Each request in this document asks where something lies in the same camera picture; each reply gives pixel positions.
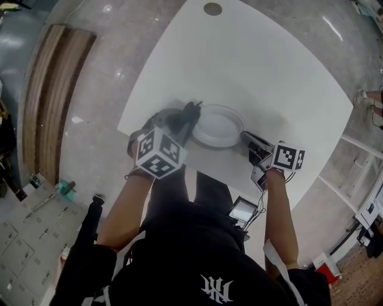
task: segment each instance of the circular hole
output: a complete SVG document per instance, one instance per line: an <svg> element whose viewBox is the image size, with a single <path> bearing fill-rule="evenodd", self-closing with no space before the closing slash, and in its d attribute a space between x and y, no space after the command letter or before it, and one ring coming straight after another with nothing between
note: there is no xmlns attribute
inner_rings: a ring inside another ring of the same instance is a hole
<svg viewBox="0 0 383 306"><path fill-rule="evenodd" d="M203 7L203 10L207 13L207 15L218 16L222 13L222 6L218 3L210 2Z"/></svg>

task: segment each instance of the black shirt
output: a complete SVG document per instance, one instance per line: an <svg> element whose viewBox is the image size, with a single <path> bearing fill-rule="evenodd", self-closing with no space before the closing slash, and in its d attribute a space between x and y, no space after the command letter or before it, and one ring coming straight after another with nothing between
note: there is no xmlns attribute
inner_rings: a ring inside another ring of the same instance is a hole
<svg viewBox="0 0 383 306"><path fill-rule="evenodd" d="M132 261L115 277L116 254L103 246L74 246L51 305L81 305L110 285L111 305L297 305L282 277L271 279L249 258L223 220L200 210L163 215L144 225ZM308 305L330 305L326 277L290 270Z"/></svg>

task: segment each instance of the wooden panel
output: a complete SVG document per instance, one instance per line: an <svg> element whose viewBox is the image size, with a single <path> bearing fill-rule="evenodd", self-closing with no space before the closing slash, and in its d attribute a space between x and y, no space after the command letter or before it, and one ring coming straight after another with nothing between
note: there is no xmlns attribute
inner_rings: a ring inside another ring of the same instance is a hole
<svg viewBox="0 0 383 306"><path fill-rule="evenodd" d="M53 185L59 181L63 128L69 103L84 61L96 37L84 30L71 30L55 64L44 95L38 125L36 169Z"/></svg>
<svg viewBox="0 0 383 306"><path fill-rule="evenodd" d="M35 168L36 132L41 110L41 93L49 80L49 67L54 65L55 54L64 37L65 27L53 25L49 28L35 61L26 96L23 123L23 158L32 173Z"/></svg>

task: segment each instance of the drawer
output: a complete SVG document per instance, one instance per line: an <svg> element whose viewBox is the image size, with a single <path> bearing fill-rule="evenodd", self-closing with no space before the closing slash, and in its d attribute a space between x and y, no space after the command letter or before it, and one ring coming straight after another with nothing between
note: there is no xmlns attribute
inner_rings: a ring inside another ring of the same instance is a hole
<svg viewBox="0 0 383 306"><path fill-rule="evenodd" d="M68 207L68 210L62 216L57 228L61 232L75 232L83 223L86 211L76 204Z"/></svg>
<svg viewBox="0 0 383 306"><path fill-rule="evenodd" d="M51 230L48 220L48 217L42 218L38 215L34 215L31 218L29 226L24 233L21 234L22 239L34 250L37 250L38 246Z"/></svg>
<svg viewBox="0 0 383 306"><path fill-rule="evenodd" d="M27 207L27 203L20 203L17 207L12 210L8 217L8 223L10 223L17 232L23 232L28 225L30 224L30 220L27 220L26 217L30 214L30 210Z"/></svg>
<svg viewBox="0 0 383 306"><path fill-rule="evenodd" d="M19 276L33 254L31 247L17 237L4 252L2 261L16 276Z"/></svg>
<svg viewBox="0 0 383 306"><path fill-rule="evenodd" d="M3 222L0 225L0 255L4 253L16 236L17 231L8 222Z"/></svg>
<svg viewBox="0 0 383 306"><path fill-rule="evenodd" d="M53 267L34 254L19 279L32 293L41 296L52 282L54 273L55 269Z"/></svg>
<svg viewBox="0 0 383 306"><path fill-rule="evenodd" d="M16 281L16 275L5 264L0 262L0 295L7 299Z"/></svg>
<svg viewBox="0 0 383 306"><path fill-rule="evenodd" d="M55 267L57 259L65 247L72 247L77 238L77 232L61 232L53 228L38 248L38 255L49 265Z"/></svg>
<svg viewBox="0 0 383 306"><path fill-rule="evenodd" d="M27 202L27 207L31 210L36 209L38 206L42 204L42 200L45 199L48 195L54 192L55 187L53 187L47 181L42 182L41 186L37 188L34 192L32 192L23 202Z"/></svg>
<svg viewBox="0 0 383 306"><path fill-rule="evenodd" d="M39 299L20 280L12 287L8 298L12 306L37 306Z"/></svg>
<svg viewBox="0 0 383 306"><path fill-rule="evenodd" d="M50 226L56 226L60 220L66 215L71 202L58 196L51 202L47 203L42 209L35 213L36 216L45 219Z"/></svg>

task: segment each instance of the wrist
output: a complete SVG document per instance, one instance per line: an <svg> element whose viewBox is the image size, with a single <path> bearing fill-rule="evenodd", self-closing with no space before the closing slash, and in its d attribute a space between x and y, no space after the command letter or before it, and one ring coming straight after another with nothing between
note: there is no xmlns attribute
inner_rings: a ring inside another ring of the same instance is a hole
<svg viewBox="0 0 383 306"><path fill-rule="evenodd" d="M285 184L285 177L283 173L279 172L277 169L270 169L266 171L267 186L268 188L272 185Z"/></svg>
<svg viewBox="0 0 383 306"><path fill-rule="evenodd" d="M134 165L133 169L125 176L125 179L127 180L128 178L133 176L139 176L151 182L154 180L154 177L152 177L152 175L150 175L149 173L147 173L146 171L144 171L143 169L139 168L136 165Z"/></svg>

